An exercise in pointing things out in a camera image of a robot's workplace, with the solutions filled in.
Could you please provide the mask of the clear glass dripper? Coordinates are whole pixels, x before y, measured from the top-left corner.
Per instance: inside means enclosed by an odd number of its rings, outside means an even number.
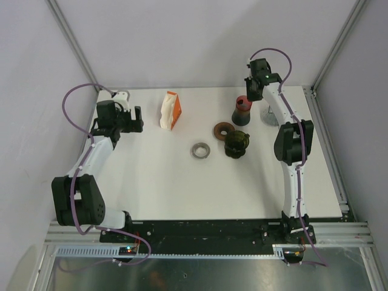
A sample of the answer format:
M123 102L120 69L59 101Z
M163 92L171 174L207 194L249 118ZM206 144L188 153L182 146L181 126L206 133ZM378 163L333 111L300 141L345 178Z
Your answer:
M263 123L272 126L272 127L278 127L279 123L275 116L275 113L273 112L271 106L267 106L265 109L263 109L260 113L260 118Z

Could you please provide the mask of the orange coffee filter box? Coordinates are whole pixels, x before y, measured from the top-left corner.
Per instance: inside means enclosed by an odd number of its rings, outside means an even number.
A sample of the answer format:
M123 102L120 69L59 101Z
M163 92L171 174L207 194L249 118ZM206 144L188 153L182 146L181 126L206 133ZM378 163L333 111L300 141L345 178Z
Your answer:
M161 119L159 120L161 128L171 131L181 113L179 95L175 92L167 91L161 106Z

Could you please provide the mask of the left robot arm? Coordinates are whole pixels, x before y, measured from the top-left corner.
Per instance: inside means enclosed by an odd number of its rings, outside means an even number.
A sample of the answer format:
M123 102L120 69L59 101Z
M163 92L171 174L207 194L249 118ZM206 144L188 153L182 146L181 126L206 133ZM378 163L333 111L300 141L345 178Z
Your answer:
M82 156L65 176L52 181L56 218L62 226L113 229L113 236L125 243L134 235L133 226L126 223L128 213L105 205L96 179L121 134L143 131L142 111L136 106L135 119L132 119L130 109L111 99L98 102L96 112Z

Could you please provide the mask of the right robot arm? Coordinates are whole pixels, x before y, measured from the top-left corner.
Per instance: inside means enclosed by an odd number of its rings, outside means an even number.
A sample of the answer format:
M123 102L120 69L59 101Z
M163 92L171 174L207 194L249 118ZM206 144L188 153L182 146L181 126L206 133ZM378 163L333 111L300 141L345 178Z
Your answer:
M283 80L273 73L266 59L250 60L245 79L249 101L265 100L278 121L273 150L284 177L284 205L279 235L286 243L312 242L304 202L304 166L312 149L314 125L301 119L283 93Z

